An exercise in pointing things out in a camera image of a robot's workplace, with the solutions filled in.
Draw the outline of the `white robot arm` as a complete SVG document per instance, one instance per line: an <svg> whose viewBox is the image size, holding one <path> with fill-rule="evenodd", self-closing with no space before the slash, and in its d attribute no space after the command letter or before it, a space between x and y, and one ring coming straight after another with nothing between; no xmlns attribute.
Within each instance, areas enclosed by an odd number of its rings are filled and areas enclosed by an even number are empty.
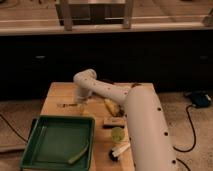
<svg viewBox="0 0 213 171"><path fill-rule="evenodd" d="M75 74L73 82L77 85L77 102L94 92L123 107L135 171L178 170L164 112L154 89L144 84L125 87L98 81L93 69Z"/></svg>

